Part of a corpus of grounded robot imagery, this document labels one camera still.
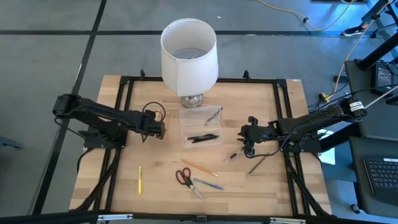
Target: lamp base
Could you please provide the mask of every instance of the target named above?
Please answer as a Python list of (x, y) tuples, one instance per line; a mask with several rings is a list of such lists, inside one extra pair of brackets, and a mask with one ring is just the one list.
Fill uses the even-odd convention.
[(203, 94), (195, 96), (181, 96), (181, 103), (186, 108), (193, 108), (200, 106), (203, 103)]

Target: wooden tabletop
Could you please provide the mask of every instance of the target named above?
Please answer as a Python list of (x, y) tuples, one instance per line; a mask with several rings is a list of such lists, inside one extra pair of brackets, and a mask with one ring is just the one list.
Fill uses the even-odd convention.
[[(118, 92), (120, 76), (106, 75), (98, 95), (98, 103), (113, 107)], [(287, 80), (293, 117), (308, 113), (302, 83)], [(243, 154), (229, 162), (226, 158), (242, 147), (237, 141), (242, 125), (249, 116), (255, 116), (259, 125), (277, 119), (272, 85), (263, 83), (216, 83), (205, 93), (203, 106), (220, 105), (223, 143), (208, 147), (184, 148), (179, 121), (183, 109), (179, 98), (163, 82), (134, 82), (130, 110), (141, 110), (150, 102), (162, 103), (168, 111), (165, 119), (167, 134), (163, 140), (148, 137), (142, 143), (139, 134), (129, 132), (126, 147), (122, 150), (111, 210), (114, 212), (208, 214), (208, 215), (279, 215), (291, 216), (289, 188), (282, 153), (268, 157), (249, 177), (246, 174), (261, 159), (248, 159)], [(150, 106), (149, 110), (159, 110)], [(256, 154), (273, 152), (276, 141), (256, 144)], [(104, 149), (95, 149), (81, 161), (80, 171), (73, 191), (70, 208), (79, 206), (98, 181)], [(322, 169), (312, 154), (302, 153), (305, 183), (317, 202), (331, 212), (323, 180)], [(181, 159), (199, 164), (218, 173), (219, 177), (202, 172)], [(138, 196), (138, 168), (142, 166), (143, 193)], [(194, 183), (205, 197), (202, 202), (186, 186), (180, 185), (175, 171), (191, 168), (192, 178), (220, 185), (224, 190)], [(101, 200), (104, 207), (105, 193)], [(299, 211), (302, 201), (299, 189), (296, 194)]]

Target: white lampshade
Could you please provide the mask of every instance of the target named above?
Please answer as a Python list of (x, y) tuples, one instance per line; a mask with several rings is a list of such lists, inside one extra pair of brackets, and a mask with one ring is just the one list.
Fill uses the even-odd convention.
[(218, 78), (216, 33), (206, 22), (180, 19), (160, 37), (162, 78), (178, 96), (208, 91)]

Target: clear plastic box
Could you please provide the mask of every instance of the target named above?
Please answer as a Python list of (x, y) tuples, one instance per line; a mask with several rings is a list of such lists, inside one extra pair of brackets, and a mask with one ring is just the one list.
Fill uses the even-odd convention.
[[(180, 110), (183, 146), (198, 147), (223, 143), (220, 124), (221, 114), (222, 108), (220, 106), (201, 106)], [(193, 140), (188, 139), (206, 134), (218, 135), (218, 138), (197, 143), (192, 143)]]

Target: orange pencil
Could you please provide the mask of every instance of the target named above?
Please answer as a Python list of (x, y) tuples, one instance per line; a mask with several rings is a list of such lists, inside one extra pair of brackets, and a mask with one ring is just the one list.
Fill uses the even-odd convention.
[(214, 176), (218, 177), (218, 174), (213, 173), (211, 170), (205, 169), (205, 168), (203, 168), (201, 166), (198, 166), (198, 165), (196, 165), (196, 164), (194, 164), (194, 163), (192, 163), (190, 161), (186, 161), (185, 159), (181, 159), (181, 161), (186, 163), (186, 164), (190, 164), (191, 166), (196, 167), (196, 168), (198, 168), (198, 169), (200, 169), (202, 171), (205, 171), (206, 173), (209, 173), (211, 175), (214, 175)]

